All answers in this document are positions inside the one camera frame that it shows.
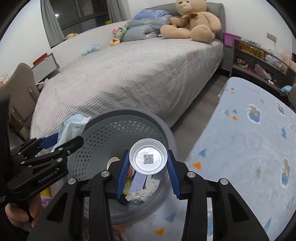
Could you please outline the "person's left hand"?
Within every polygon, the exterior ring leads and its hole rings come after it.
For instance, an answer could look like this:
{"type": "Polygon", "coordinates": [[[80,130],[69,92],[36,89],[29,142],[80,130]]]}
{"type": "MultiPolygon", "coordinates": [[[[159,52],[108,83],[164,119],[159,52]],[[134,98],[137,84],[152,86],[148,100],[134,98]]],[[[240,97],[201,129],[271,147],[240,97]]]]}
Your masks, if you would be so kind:
{"type": "Polygon", "coordinates": [[[30,202],[29,212],[30,216],[33,218],[31,222],[29,222],[30,217],[28,216],[28,214],[22,209],[11,206],[10,204],[7,204],[5,206],[5,212],[11,224],[24,230],[27,230],[25,223],[30,223],[30,227],[34,227],[39,217],[42,215],[43,211],[44,208],[42,206],[40,194],[32,198],[30,202]]]}

